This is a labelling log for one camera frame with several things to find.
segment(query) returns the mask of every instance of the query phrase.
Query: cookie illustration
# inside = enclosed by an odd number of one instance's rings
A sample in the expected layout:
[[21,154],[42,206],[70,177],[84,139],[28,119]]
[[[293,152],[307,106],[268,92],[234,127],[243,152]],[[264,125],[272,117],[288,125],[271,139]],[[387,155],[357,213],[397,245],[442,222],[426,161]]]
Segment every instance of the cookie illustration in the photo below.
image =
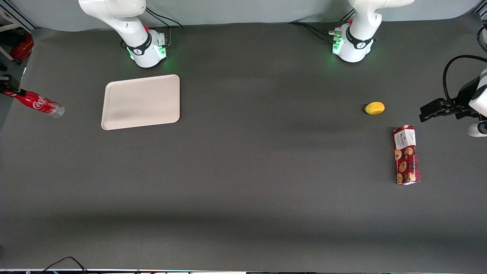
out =
[[412,153],[413,153],[413,150],[412,150],[412,148],[410,148],[410,147],[407,147],[407,148],[404,150],[404,154],[412,155]]
[[396,178],[397,178],[397,184],[398,185],[402,184],[402,175],[398,173]]
[[407,166],[408,163],[406,161],[402,161],[402,163],[399,165],[399,172],[404,172]]
[[414,175],[414,173],[407,173],[406,175],[404,175],[404,178],[406,179],[406,182],[414,182],[416,181],[416,175]]
[[402,152],[398,149],[394,150],[394,158],[397,160],[401,159]]

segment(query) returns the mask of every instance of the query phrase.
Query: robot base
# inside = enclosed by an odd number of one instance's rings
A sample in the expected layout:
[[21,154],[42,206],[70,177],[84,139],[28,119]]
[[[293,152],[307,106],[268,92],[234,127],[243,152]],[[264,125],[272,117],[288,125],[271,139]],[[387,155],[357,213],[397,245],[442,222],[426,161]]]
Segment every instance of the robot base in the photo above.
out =
[[148,30],[148,33],[152,38],[151,45],[142,55],[137,55],[127,48],[130,53],[130,58],[132,58],[139,67],[143,68],[153,67],[167,56],[166,36],[155,30]]
[[[344,34],[349,27],[349,23],[343,24],[342,26],[335,28],[335,32]],[[370,52],[370,47],[373,41],[374,40],[371,40],[369,44],[364,45],[361,49],[356,49],[355,46],[348,41],[347,37],[343,36],[334,44],[332,53],[338,55],[346,62],[356,63],[364,59],[365,55]]]

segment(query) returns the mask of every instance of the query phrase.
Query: white tray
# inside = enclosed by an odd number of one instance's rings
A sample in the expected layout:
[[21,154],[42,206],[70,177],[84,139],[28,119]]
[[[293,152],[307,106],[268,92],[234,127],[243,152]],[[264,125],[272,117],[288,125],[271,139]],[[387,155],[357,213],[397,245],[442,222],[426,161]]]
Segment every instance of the white tray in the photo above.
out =
[[177,122],[179,97],[177,75],[111,82],[105,89],[101,127],[112,130]]

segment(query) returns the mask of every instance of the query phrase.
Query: red bag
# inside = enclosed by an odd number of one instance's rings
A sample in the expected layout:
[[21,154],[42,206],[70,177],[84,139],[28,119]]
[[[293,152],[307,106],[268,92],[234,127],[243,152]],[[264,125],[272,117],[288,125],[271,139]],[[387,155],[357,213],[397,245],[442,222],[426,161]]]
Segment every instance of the red bag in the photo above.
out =
[[32,40],[32,35],[28,32],[24,34],[25,41],[18,43],[10,51],[10,56],[19,62],[23,62],[30,56],[32,52],[32,47],[34,46],[34,40]]

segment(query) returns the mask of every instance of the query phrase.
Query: cable connector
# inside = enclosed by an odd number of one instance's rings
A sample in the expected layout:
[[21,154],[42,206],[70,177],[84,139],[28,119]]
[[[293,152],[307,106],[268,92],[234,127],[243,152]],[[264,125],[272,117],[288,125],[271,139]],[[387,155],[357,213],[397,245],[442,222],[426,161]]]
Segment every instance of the cable connector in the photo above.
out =
[[341,37],[341,31],[330,30],[330,31],[328,31],[328,35],[333,35],[333,36],[336,36],[336,37]]

